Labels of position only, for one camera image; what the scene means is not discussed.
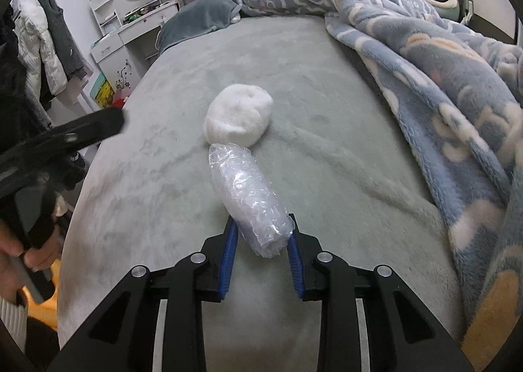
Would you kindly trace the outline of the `person's left hand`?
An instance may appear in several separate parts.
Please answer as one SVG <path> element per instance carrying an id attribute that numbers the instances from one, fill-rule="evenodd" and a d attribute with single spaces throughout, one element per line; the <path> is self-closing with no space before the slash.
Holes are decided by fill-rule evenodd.
<path id="1" fill-rule="evenodd" d="M 59 228 L 55 227 L 50 238 L 42 248 L 23 249 L 22 243 L 9 230 L 4 222 L 1 222 L 1 298 L 16 305 L 18 294 L 25 286 L 22 276 L 11 263 L 11 258 L 22 257 L 25 266 L 32 271 L 44 270 L 52 265 L 59 256 Z"/>

